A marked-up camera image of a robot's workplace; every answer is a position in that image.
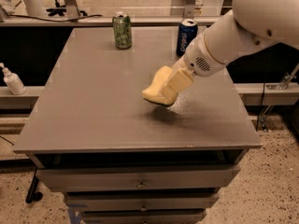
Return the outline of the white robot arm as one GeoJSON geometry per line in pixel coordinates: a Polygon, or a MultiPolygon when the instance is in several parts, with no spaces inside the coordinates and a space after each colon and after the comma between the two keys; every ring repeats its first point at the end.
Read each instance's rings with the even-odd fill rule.
{"type": "Polygon", "coordinates": [[[299,48],[299,0],[233,0],[232,9],[206,28],[173,66],[164,67],[157,93],[170,105],[194,76],[210,77],[245,55],[278,42],[299,48]]]}

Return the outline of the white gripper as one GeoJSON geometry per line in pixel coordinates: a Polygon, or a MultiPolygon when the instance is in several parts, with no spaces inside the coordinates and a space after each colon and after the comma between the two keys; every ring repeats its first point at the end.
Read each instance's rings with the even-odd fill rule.
{"type": "Polygon", "coordinates": [[[205,40],[197,36],[186,48],[185,54],[172,66],[175,70],[160,88],[167,99],[176,100],[178,94],[193,84],[193,76],[210,77],[225,68],[208,52],[205,40]]]}

